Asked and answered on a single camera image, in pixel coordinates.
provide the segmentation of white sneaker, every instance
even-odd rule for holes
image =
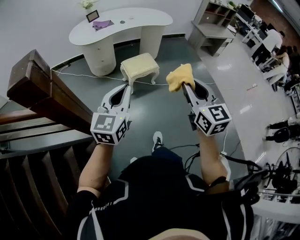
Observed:
[[[137,157],[133,157],[132,159],[130,159],[130,164],[132,164],[136,160],[137,160]]]
[[[155,132],[153,135],[153,148],[152,148],[152,152],[154,152],[156,146],[163,146],[163,135],[161,132]]]

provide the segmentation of baseboard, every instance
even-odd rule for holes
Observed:
[[[185,37],[185,35],[186,35],[185,33],[168,34],[168,35],[163,35],[163,38],[181,38],[181,37]],[[113,45],[113,47],[114,48],[122,47],[122,46],[130,45],[130,44],[133,44],[133,43],[139,43],[140,41],[141,41],[140,39],[134,39],[134,40],[129,40],[129,41],[121,42],[121,43],[115,43]],[[73,58],[70,58],[70,59],[54,66],[52,69],[57,71],[57,70],[63,68],[64,66],[66,66],[68,64],[71,64],[72,62],[75,62],[77,60],[80,60],[82,58],[84,58],[83,54],[77,55]]]
[[[8,99],[0,95],[0,108],[3,107],[6,103],[8,103]]]

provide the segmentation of beige stool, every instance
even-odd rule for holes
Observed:
[[[145,77],[154,73],[151,83],[155,84],[155,79],[159,75],[159,66],[149,53],[143,53],[133,58],[121,62],[120,70],[124,76],[123,81],[128,80],[133,93],[133,82],[139,77]]]

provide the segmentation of wooden staircase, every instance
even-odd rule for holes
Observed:
[[[93,112],[36,50],[12,68],[7,96],[27,109],[0,114],[0,143],[71,129],[90,135]],[[62,239],[68,204],[95,146],[88,137],[36,150],[0,151],[1,239]]]
[[[0,155],[2,239],[62,239],[92,138]]]

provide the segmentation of purple paper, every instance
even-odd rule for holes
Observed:
[[[98,27],[98,28],[106,28],[111,20],[103,21],[103,22],[93,22],[93,27]]]
[[[96,31],[101,30],[101,29],[106,28],[106,27],[109,27],[111,25],[114,25],[114,23],[111,20],[103,21],[103,22],[97,22],[97,21],[93,22],[93,28]]]

